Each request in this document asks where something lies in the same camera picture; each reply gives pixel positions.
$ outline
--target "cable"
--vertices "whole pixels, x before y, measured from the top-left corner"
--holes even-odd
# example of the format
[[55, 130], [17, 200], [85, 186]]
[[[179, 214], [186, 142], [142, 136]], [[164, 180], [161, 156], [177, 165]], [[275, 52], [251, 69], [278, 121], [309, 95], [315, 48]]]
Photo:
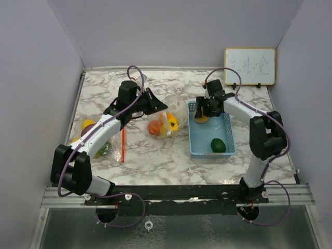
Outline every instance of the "cable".
[[268, 181], [266, 184], [270, 184], [270, 183], [277, 183], [279, 184], [283, 189], [284, 191], [286, 192], [286, 195], [287, 195], [287, 199], [288, 199], [288, 208], [287, 208], [287, 212], [286, 214], [284, 215], [284, 217], [282, 217], [280, 220], [278, 220], [277, 222], [274, 222], [274, 223], [258, 223], [258, 222], [254, 222], [252, 220], [248, 220], [248, 219], [245, 219], [239, 212], [238, 212], [238, 215], [240, 215], [242, 217], [242, 219], [245, 221], [245, 222], [248, 222], [250, 224], [253, 224], [253, 225], [256, 225], [256, 226], [261, 226], [261, 227], [272, 227], [272, 226], [276, 226], [276, 225], [279, 225], [280, 223], [284, 222], [288, 217], [289, 217], [289, 214], [291, 213], [291, 198], [289, 196], [289, 193], [287, 191], [287, 189], [285, 188], [284, 185], [282, 185], [280, 182], [276, 181], [276, 180], [270, 180]]
[[108, 227], [115, 227], [115, 228], [129, 228], [129, 227], [133, 227], [133, 226], [137, 225], [138, 223], [140, 223], [140, 222], [143, 220], [143, 218], [144, 218], [144, 216], [145, 216], [146, 207], [145, 207], [144, 200], [143, 200], [143, 198], [142, 198], [140, 195], [138, 195], [138, 194], [136, 194], [136, 193], [117, 193], [117, 194], [115, 194], [115, 195], [110, 195], [110, 196], [98, 196], [98, 195], [97, 195], [97, 196], [98, 196], [99, 198], [107, 199], [107, 198], [114, 198], [114, 197], [117, 197], [117, 196], [124, 196], [124, 195], [132, 195], [132, 196], [136, 196], [136, 197], [138, 197], [139, 200], [142, 202], [142, 204], [143, 204], [143, 213], [142, 213], [141, 217], [139, 218], [139, 220], [136, 221], [136, 222], [134, 222], [134, 223], [132, 223], [132, 224], [129, 224], [129, 225], [122, 225], [122, 226], [121, 226], [121, 225], [112, 225], [112, 224], [109, 224], [109, 223], [103, 223], [103, 222], [101, 222], [101, 221], [99, 220], [98, 214], [96, 213], [95, 215], [96, 215], [96, 218], [98, 219], [97, 224], [101, 223], [101, 224], [103, 224], [105, 227], [108, 226]]
[[266, 163], [266, 165], [265, 165], [265, 167], [264, 167], [264, 169], [263, 169], [263, 172], [262, 172], [262, 174], [261, 174], [261, 176], [260, 176], [261, 181], [264, 182], [264, 177], [265, 177], [266, 172], [267, 172], [268, 169], [269, 169], [270, 163], [271, 163], [274, 159], [279, 158], [279, 157], [282, 157], [282, 156], [284, 156], [285, 154], [287, 154], [287, 153], [289, 152], [289, 150], [290, 150], [290, 148], [291, 148], [291, 139], [290, 139], [290, 137], [289, 137], [287, 131], [285, 130], [285, 128], [283, 127], [283, 125], [282, 125], [281, 123], [279, 123], [278, 121], [276, 121], [274, 118], [272, 118], [272, 117], [269, 116], [268, 114], [262, 112], [261, 110], [258, 110], [258, 109], [256, 109], [256, 108], [254, 108], [254, 107], [248, 105], [248, 104], [245, 103], [244, 101], [240, 100], [240, 98], [238, 97], [238, 93], [239, 93], [240, 88], [241, 88], [241, 86], [242, 86], [242, 79], [241, 79], [240, 74], [239, 74], [237, 71], [235, 71], [234, 69], [231, 69], [231, 68], [228, 68], [228, 67], [220, 67], [220, 68], [217, 68], [217, 69], [211, 71], [211, 72], [207, 75], [207, 77], [206, 77], [206, 79], [205, 79], [205, 83], [208, 82], [208, 78], [210, 77], [211, 74], [213, 74], [215, 71], [219, 71], [219, 70], [230, 70], [230, 71], [232, 71], [233, 73], [235, 73], [235, 74], [238, 76], [238, 78], [239, 78], [239, 87], [238, 87], [238, 89], [237, 89], [236, 92], [235, 92], [235, 99], [236, 99], [239, 103], [241, 103], [241, 104], [244, 105], [245, 107], [249, 108], [250, 110], [252, 110], [252, 111], [254, 111], [254, 112], [257, 112], [257, 113], [259, 113], [259, 114], [261, 114], [261, 115], [267, 117], [267, 118], [270, 119], [271, 121], [273, 121], [276, 125], [278, 125], [278, 126], [282, 129], [282, 131], [285, 133], [285, 135], [286, 135], [286, 137], [287, 137], [288, 146], [287, 146], [286, 150], [285, 150], [284, 152], [280, 153], [279, 155], [276, 155], [276, 156], [274, 156], [274, 157], [271, 157], [271, 158], [268, 160], [268, 162]]
[[106, 119], [104, 122], [102, 122], [101, 124], [99, 124], [98, 126], [96, 127], [93, 127], [94, 129], [87, 135], [87, 137], [85, 139], [83, 139], [83, 141], [73, 150], [73, 152], [70, 154], [70, 156], [68, 157], [64, 167], [63, 167], [63, 170], [61, 172], [61, 175], [60, 175], [60, 179], [59, 179], [59, 183], [58, 183], [58, 195], [60, 197], [66, 197], [70, 194], [72, 194], [72, 192], [68, 192], [68, 193], [65, 193], [65, 194], [62, 194], [61, 193], [61, 186], [62, 186], [62, 182], [63, 182], [63, 179], [64, 179], [64, 175], [65, 175], [65, 172], [68, 168], [68, 165], [69, 163], [71, 162], [73, 156], [75, 155], [75, 153], [82, 147], [84, 146], [84, 143], [89, 139], [91, 138], [91, 136], [93, 136], [97, 130], [99, 130], [101, 127], [103, 127], [104, 125], [108, 124], [110, 121], [112, 121], [113, 119], [117, 118], [118, 116], [120, 116], [122, 113], [126, 112], [129, 108], [131, 108], [140, 98], [140, 96], [142, 95], [142, 92], [144, 90], [144, 77], [143, 77], [143, 73], [142, 71], [137, 67], [137, 66], [134, 66], [134, 65], [131, 65], [128, 67], [127, 69], [127, 74], [129, 75], [129, 70], [131, 68], [135, 68], [141, 75], [141, 78], [142, 78], [142, 87], [141, 87], [141, 90], [139, 92], [139, 94], [137, 95], [136, 99], [134, 99], [134, 101], [128, 105], [125, 109], [123, 109], [122, 111], [118, 112], [116, 115]]

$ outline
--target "gray partition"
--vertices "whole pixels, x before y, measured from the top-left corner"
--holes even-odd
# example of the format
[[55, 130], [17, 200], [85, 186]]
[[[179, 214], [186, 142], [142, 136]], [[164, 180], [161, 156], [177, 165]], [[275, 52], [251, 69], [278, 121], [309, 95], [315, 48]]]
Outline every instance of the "gray partition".
[[0, 248], [28, 248], [83, 67], [45, 0], [0, 4]]
[[305, 1], [277, 49], [271, 95], [293, 141], [290, 151], [309, 183], [332, 245], [332, 1]]
[[48, 0], [87, 67], [218, 66], [227, 47], [276, 48], [302, 0]]

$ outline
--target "marble surface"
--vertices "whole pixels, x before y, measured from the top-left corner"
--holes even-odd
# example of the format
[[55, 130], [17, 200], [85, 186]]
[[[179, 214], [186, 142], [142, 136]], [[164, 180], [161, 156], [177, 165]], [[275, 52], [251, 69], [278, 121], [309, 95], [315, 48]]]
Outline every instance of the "marble surface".
[[[162, 100], [166, 95], [179, 93], [186, 101], [204, 95], [201, 87], [205, 71], [144, 71], [148, 80], [146, 87]], [[223, 72], [211, 79], [223, 82]], [[81, 133], [85, 119], [98, 121], [118, 94], [118, 87], [127, 80], [125, 71], [87, 72], [79, 97], [70, 141]], [[225, 87], [226, 92], [233, 91]], [[240, 98], [257, 108], [272, 110], [266, 87], [243, 87]], [[248, 168], [251, 151], [249, 130], [246, 125], [232, 118], [237, 153], [228, 159], [191, 159], [188, 125], [176, 135], [154, 139], [147, 132], [148, 117], [130, 121], [126, 126], [126, 160], [118, 162], [115, 157], [93, 158], [92, 172], [117, 185], [189, 185], [189, 184], [236, 184]], [[114, 143], [121, 149], [120, 143]], [[282, 183], [295, 183], [288, 157], [275, 160], [270, 166], [266, 181], [276, 179]]]

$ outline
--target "small whiteboard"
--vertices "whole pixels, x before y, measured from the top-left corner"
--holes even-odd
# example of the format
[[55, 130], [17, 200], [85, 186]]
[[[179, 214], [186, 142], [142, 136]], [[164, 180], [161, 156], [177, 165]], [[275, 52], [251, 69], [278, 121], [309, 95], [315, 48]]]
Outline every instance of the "small whiteboard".
[[[226, 48], [225, 67], [236, 70], [243, 85], [273, 85], [275, 82], [274, 48]], [[227, 85], [239, 84], [239, 78], [225, 70]]]

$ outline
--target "blue basket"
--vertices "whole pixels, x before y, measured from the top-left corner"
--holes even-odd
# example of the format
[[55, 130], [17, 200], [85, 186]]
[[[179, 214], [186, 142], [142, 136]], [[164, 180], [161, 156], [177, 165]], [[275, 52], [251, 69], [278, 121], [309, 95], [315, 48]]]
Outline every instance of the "blue basket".
[[[232, 121], [229, 114], [210, 118], [206, 123], [194, 120], [196, 102], [189, 101], [189, 141], [192, 158], [229, 158], [236, 153]], [[226, 145], [225, 153], [214, 153], [211, 150], [212, 139], [221, 139]]]

